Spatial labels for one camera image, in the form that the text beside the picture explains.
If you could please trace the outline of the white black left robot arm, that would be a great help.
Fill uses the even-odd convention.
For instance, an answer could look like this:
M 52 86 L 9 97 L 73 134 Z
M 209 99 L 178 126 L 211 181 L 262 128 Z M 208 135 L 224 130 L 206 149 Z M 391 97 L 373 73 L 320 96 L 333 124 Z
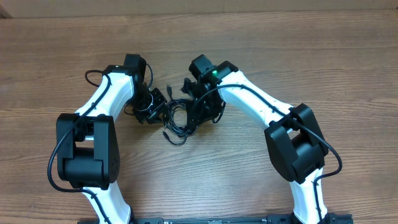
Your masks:
M 135 223 L 117 183 L 121 157 L 115 122 L 126 106 L 140 123 L 162 121 L 166 99 L 145 83 L 149 67 L 139 54 L 127 54 L 122 65 L 100 71 L 101 83 L 81 108 L 57 118 L 48 181 L 59 192 L 83 194 L 98 216 L 97 223 Z

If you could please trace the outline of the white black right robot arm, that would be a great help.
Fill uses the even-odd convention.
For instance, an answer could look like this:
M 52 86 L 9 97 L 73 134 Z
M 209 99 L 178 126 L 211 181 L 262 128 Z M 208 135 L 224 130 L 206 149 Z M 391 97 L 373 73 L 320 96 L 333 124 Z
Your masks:
M 330 213 L 323 202 L 325 156 L 336 151 L 325 141 L 307 105 L 291 106 L 271 97 L 228 61 L 214 65 L 200 55 L 189 71 L 196 80 L 185 80 L 182 88 L 193 98 L 187 126 L 196 129 L 207 121 L 216 123 L 225 104 L 234 105 L 264 131 L 271 163 L 290 184 L 293 212 L 268 215 L 263 223 L 352 223 L 351 215 Z

